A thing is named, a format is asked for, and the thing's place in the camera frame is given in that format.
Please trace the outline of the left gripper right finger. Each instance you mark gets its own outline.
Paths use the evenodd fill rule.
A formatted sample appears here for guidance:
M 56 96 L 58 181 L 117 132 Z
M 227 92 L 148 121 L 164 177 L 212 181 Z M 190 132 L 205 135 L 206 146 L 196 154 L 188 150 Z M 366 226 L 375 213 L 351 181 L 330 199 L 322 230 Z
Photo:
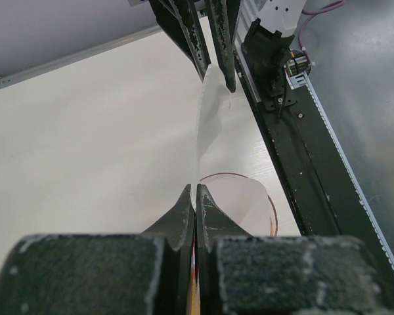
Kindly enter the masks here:
M 202 314 L 392 314 L 372 255 L 346 236 L 256 237 L 196 189 Z

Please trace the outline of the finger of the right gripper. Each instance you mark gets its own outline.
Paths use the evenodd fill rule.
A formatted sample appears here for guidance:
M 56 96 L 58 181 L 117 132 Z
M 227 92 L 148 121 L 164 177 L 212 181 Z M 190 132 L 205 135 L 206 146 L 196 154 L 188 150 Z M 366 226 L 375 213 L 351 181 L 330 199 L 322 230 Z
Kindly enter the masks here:
M 225 77 L 225 84 L 228 90 L 234 93 L 236 91 L 236 80 L 233 44 L 236 36 L 241 1 L 205 0 L 204 4 L 218 66 Z
M 211 64 L 196 5 L 191 0 L 150 0 L 157 24 L 193 63 L 200 79 Z

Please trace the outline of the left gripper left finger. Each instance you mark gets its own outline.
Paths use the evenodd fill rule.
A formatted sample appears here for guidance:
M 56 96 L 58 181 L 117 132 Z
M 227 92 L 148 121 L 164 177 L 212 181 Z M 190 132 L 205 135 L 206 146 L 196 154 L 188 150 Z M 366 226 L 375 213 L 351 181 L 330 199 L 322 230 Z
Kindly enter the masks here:
M 188 314 L 194 210 L 186 186 L 138 234 L 32 234 L 0 271 L 0 314 Z

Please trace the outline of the coffee filter pack orange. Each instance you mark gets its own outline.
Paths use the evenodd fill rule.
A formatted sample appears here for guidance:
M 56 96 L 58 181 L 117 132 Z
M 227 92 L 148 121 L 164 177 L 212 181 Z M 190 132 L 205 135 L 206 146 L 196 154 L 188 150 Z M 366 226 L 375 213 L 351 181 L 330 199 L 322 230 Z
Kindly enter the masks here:
M 201 315 L 199 274 L 194 259 L 191 260 L 190 282 L 189 282 L 188 293 L 187 293 L 186 314 Z

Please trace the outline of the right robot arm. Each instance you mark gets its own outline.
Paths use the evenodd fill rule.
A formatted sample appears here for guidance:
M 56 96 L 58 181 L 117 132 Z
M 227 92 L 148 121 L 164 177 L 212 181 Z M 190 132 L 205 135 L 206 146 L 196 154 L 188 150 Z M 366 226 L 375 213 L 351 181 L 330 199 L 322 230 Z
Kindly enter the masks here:
M 200 79 L 205 77 L 211 59 L 198 18 L 195 1 L 151 1 L 157 24 L 193 63 Z M 290 59 L 290 44 L 304 1 L 266 1 L 250 21 L 242 50 L 261 68 L 261 75 L 275 80 L 279 69 Z M 233 43 L 238 33 L 241 1 L 205 1 L 217 64 L 227 88 L 235 92 Z

